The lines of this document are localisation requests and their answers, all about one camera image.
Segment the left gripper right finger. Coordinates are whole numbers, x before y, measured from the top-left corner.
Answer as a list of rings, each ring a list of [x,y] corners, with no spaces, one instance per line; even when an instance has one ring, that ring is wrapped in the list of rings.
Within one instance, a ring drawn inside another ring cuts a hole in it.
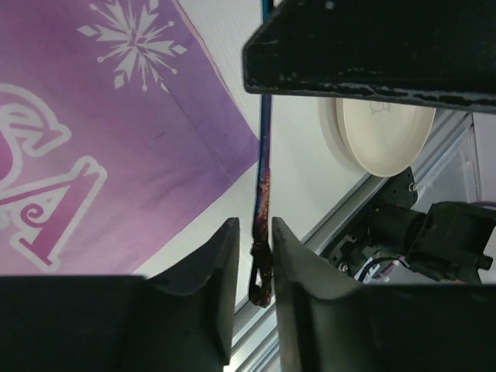
[[[272,221],[284,371],[493,371],[495,288],[362,284]]]

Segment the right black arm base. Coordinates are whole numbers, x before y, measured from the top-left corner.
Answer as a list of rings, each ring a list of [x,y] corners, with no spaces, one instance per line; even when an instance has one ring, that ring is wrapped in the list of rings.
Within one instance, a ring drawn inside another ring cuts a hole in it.
[[[322,252],[339,271],[359,278],[369,267],[368,276],[383,264],[404,256],[424,219],[412,209],[418,200],[415,179],[409,167],[390,178],[372,198],[358,208],[351,220]]]

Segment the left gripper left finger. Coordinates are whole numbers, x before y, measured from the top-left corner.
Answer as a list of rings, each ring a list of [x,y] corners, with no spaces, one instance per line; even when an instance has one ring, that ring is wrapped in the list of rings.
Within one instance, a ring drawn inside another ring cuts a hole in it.
[[[232,352],[240,227],[151,278],[1,279],[3,371],[221,371]]]

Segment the iridescent purple fork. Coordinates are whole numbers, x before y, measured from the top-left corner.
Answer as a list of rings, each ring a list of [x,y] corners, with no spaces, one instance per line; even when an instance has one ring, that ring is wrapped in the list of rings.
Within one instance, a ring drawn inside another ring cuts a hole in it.
[[[272,96],[260,98],[260,145],[250,251],[252,264],[248,284],[249,301],[266,308],[272,297],[273,256],[269,244],[270,140]]]

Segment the purple Elsa placemat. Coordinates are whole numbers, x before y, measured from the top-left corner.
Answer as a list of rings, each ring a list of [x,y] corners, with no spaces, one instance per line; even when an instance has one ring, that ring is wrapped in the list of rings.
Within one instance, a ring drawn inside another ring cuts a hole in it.
[[[1,272],[133,272],[256,161],[176,1],[1,3]]]

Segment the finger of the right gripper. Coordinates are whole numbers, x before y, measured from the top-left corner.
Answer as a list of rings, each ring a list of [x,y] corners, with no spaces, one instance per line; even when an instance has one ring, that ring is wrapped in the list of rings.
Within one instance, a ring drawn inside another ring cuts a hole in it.
[[[284,1],[243,48],[253,94],[495,110],[493,1]]]

